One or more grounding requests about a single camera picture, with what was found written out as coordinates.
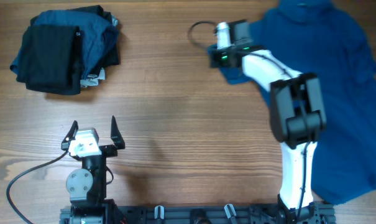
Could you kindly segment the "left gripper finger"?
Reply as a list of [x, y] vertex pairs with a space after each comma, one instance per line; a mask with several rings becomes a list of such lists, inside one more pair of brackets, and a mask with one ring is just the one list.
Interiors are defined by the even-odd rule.
[[125, 149], [125, 141], [119, 131], [119, 128], [117, 126], [116, 118], [115, 116], [112, 116], [111, 118], [111, 140], [113, 141], [113, 144], [117, 149]]
[[75, 140], [76, 133], [78, 131], [78, 122], [74, 121], [72, 123], [72, 126], [69, 130], [69, 132], [64, 137], [62, 143], [61, 143], [61, 150], [68, 151], [70, 144], [73, 140]]

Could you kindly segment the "blue polo shirt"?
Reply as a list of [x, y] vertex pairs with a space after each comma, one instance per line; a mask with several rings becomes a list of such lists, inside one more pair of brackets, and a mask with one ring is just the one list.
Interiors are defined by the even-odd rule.
[[330, 0], [282, 0], [250, 32], [285, 65], [319, 78], [327, 125], [314, 192], [338, 205], [376, 190], [376, 61], [361, 26]]

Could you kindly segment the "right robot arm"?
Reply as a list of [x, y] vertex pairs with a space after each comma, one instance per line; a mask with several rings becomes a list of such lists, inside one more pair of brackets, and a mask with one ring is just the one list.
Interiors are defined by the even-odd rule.
[[314, 73], [289, 68], [271, 51], [254, 45], [246, 20], [218, 23], [214, 34], [213, 66], [239, 68], [269, 94], [270, 127], [282, 150], [282, 186], [273, 212], [276, 223], [314, 220], [313, 154], [326, 127], [319, 79]]

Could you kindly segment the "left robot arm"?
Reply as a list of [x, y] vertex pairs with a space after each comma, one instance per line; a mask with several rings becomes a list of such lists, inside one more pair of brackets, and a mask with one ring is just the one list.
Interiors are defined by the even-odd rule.
[[106, 174], [111, 173], [106, 159], [116, 157], [117, 151], [126, 147], [115, 117], [111, 118], [112, 144], [100, 146], [94, 128], [80, 129], [73, 122], [62, 141], [62, 150], [81, 162], [81, 168], [72, 171], [66, 179], [71, 207], [60, 214], [63, 224], [126, 224], [126, 216], [118, 209], [113, 199], [106, 198], [110, 184]]

